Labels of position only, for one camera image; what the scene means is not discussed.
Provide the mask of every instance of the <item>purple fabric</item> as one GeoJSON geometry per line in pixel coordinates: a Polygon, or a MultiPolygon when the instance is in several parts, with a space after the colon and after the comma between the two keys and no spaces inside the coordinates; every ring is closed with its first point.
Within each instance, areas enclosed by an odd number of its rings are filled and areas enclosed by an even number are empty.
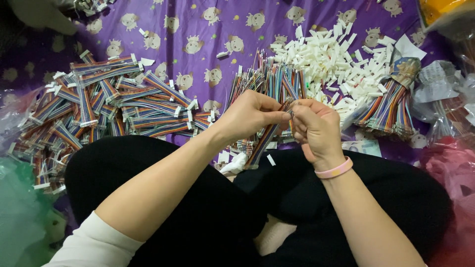
{"type": "MultiPolygon", "coordinates": [[[[78,53],[89,49],[96,60],[135,53],[137,58],[155,60],[151,67],[145,67],[146,70],[155,72],[165,62],[165,78],[173,79],[175,84],[179,84],[177,80],[181,76],[192,76],[191,86],[182,84],[182,89],[186,89],[185,95],[197,98],[201,109],[216,108],[222,113],[234,73],[239,65],[244,69],[252,67],[257,49],[265,49],[272,55],[269,45],[278,40],[284,41],[282,36],[286,36],[285,43],[294,39],[298,25],[302,25],[304,35],[309,36],[310,29],[332,29],[338,15],[345,21],[354,21],[352,32],[358,36],[349,48],[350,52],[361,48],[365,42],[372,47],[374,39],[371,37],[381,35],[398,39],[406,33],[413,40],[412,35],[420,26],[415,0],[387,0],[385,4],[377,4],[375,0],[118,0],[99,18],[100,21],[95,20],[88,25],[76,22],[79,48],[72,38],[65,38],[65,49],[59,51],[62,48],[61,37],[56,37],[55,33],[28,31],[26,44],[12,49],[0,63],[1,70],[16,68],[18,78],[11,83],[7,79],[2,82],[19,90],[33,89],[42,83],[46,71],[69,71],[67,64],[74,61],[74,56],[77,58],[75,49],[79,50],[78,53]],[[255,19],[249,20],[251,26],[247,26],[250,14],[255,19]],[[164,28],[165,16],[168,16],[169,24],[179,22],[175,30],[173,27],[164,28]],[[149,31],[149,36],[154,39],[145,40],[139,29],[149,31]],[[155,48],[157,36],[160,45],[155,48]],[[232,53],[217,59],[216,54],[227,51],[227,43],[231,45],[228,46],[232,53]],[[25,71],[29,61],[35,65],[31,79],[25,71]],[[205,81],[208,70],[211,78],[205,81]],[[212,78],[220,74],[221,79],[212,78]]],[[[420,48],[428,52],[422,60],[423,66],[436,59],[448,58],[443,39],[435,33],[429,34],[420,48]]],[[[422,135],[427,133],[428,125],[414,121],[414,126],[420,129],[422,135]]],[[[167,140],[182,145],[187,138],[168,136],[167,140]]],[[[386,139],[380,139],[380,148],[383,157],[409,163],[417,160],[420,152],[420,149],[411,149],[407,143],[386,139]]]]}

